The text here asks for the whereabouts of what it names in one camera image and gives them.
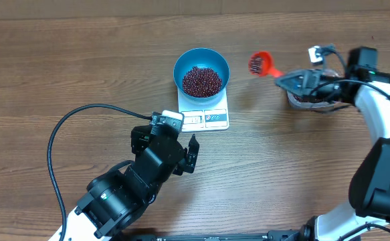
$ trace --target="bowl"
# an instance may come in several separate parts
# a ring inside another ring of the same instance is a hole
[[[194,97],[190,96],[183,91],[183,78],[184,75],[190,71],[194,66],[199,68],[212,68],[219,77],[221,78],[221,88],[220,91],[210,97]],[[177,85],[179,91],[189,100],[194,100],[195,102],[209,102],[210,100],[216,99],[218,96],[221,96],[223,90],[226,88],[227,83],[229,82],[230,69],[226,60],[214,50],[208,48],[195,48],[185,52],[177,60],[174,66],[174,82]]]

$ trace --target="red beans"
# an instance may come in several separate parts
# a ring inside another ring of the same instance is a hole
[[[263,61],[263,59],[260,56],[257,56],[255,58],[251,59],[251,62],[250,62],[251,73],[254,73],[254,74],[262,73],[262,61]]]
[[[193,67],[184,75],[183,91],[193,97],[210,97],[220,92],[221,78],[211,68]]]

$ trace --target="kitchen scale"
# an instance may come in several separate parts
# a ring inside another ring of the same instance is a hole
[[[218,131],[229,128],[226,89],[208,102],[188,99],[178,90],[179,112],[184,114],[183,132]]]

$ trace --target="beige wall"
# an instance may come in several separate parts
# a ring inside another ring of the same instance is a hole
[[[0,0],[0,19],[390,10],[390,0]]]

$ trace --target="wooden table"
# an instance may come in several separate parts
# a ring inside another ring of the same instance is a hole
[[[248,72],[254,51],[270,51],[289,71],[309,68],[307,48],[329,43],[345,58],[361,45],[377,48],[380,70],[390,72],[390,11],[0,21],[0,240],[47,240],[61,225],[46,146],[63,115],[95,102],[142,114],[177,110],[173,66],[196,47],[229,62],[230,128],[198,133],[195,173],[170,178],[130,228],[265,232],[299,229],[330,211],[347,200],[371,148],[362,116],[355,108],[292,110],[271,78]],[[134,158],[130,130],[146,124],[86,110],[63,125],[53,163],[67,211],[91,179]],[[364,237],[390,240],[377,231]]]

